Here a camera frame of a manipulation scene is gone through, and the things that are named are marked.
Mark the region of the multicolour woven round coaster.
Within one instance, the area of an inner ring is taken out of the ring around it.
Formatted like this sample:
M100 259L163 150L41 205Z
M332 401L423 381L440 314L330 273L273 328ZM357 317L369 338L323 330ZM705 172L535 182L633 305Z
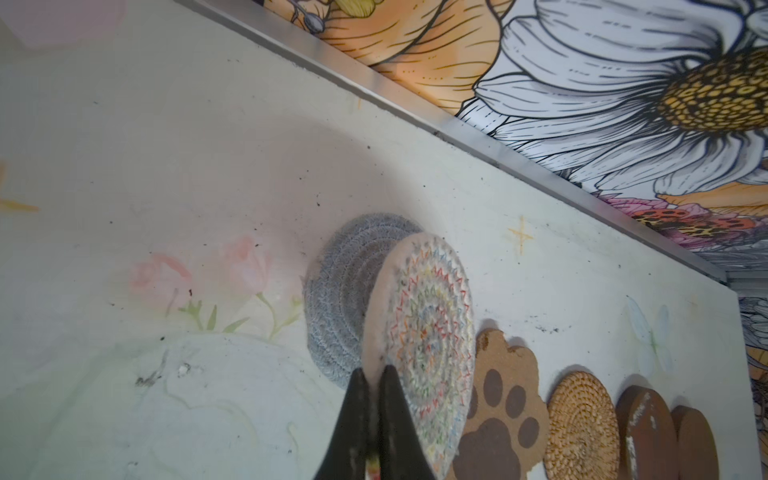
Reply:
M388 253L369 298L361 348L371 386L385 367L397 370L426 461L436 478L445 478L472 397L475 326L465 270L444 239L416 233Z

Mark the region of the grey woven round coaster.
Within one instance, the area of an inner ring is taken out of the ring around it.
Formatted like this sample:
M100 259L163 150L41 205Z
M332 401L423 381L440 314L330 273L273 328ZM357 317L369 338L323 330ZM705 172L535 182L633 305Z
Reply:
M344 389L361 366L365 315L384 260L417 223L371 213L345 223L310 263L303 280L308 350L319 371Z

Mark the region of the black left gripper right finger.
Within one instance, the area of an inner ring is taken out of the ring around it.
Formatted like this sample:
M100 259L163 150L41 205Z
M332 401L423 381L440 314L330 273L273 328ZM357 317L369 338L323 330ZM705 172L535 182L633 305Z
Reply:
M434 480L417 435L396 368L387 365L379 381L378 456L383 480Z

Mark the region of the cork paw print coaster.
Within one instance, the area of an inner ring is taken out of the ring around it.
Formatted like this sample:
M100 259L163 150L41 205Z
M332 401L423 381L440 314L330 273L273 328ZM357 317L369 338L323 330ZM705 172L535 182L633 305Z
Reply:
M485 329L476 341L470 407L449 479L525 479L544 457L549 414L534 353Z

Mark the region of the plain brown wooden round coaster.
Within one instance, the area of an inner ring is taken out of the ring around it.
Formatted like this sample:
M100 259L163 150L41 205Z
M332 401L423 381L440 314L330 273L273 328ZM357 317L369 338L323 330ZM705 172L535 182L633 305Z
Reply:
M718 480L720 469L714 435L697 409L678 405L672 410L677 434L680 480Z

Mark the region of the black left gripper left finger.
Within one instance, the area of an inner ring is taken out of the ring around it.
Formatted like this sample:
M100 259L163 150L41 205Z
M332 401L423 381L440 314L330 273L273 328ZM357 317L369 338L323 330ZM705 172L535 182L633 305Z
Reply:
M361 368L350 376L347 390L329 441L314 478L363 480L369 450L370 387Z

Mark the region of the woven rattan round coaster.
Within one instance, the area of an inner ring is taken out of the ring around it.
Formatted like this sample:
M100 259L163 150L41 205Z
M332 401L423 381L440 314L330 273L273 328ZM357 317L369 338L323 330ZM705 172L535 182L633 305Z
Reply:
M548 402L550 431L544 455L549 479L616 479L618 420L611 396L594 375L573 371Z

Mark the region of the scratched brown wooden round coaster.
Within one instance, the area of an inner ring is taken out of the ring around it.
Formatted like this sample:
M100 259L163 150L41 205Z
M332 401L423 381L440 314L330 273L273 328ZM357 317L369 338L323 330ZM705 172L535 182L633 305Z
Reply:
M655 391L628 387L616 405L619 479L677 479L678 445L671 412Z

